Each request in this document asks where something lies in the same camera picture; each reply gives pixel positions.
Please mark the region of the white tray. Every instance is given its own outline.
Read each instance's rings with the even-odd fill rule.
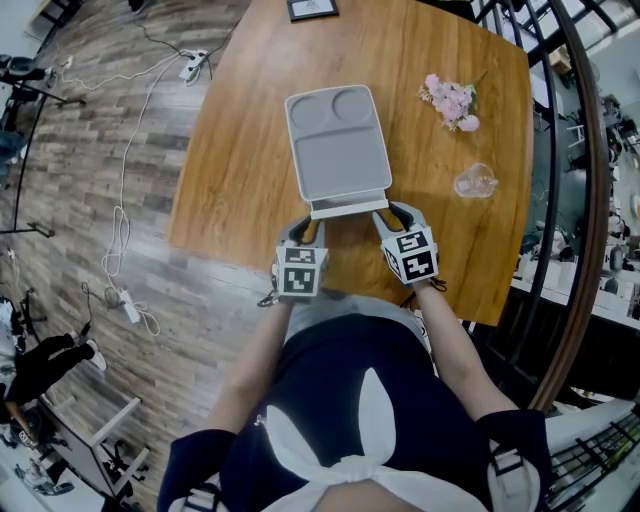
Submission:
[[[285,109],[300,195],[312,218],[388,206],[391,169],[368,87],[297,94]]]

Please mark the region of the white bow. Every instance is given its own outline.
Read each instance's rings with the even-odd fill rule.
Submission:
[[[396,447],[396,425],[391,399],[373,368],[367,370],[362,382],[358,426],[364,455],[342,457],[325,468],[287,415],[267,406],[267,435],[278,462],[309,483],[263,512],[311,512],[332,485],[363,480],[377,482],[420,510],[486,512],[478,498],[457,485],[426,473],[384,466]]]

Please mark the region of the backpack strap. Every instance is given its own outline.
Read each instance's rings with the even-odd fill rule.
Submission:
[[[220,500],[220,473],[189,491],[189,496],[175,500],[169,512],[228,512]]]
[[[493,512],[535,512],[540,498],[538,470],[517,449],[500,452],[490,441],[494,461],[487,467]]]

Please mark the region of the clear plastic cup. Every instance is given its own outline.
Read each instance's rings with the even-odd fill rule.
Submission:
[[[453,181],[453,189],[460,197],[491,197],[497,186],[493,171],[484,164],[473,164]]]

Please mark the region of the picture frame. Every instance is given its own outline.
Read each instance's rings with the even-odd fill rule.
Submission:
[[[287,9],[292,23],[340,14],[335,0],[287,0]]]

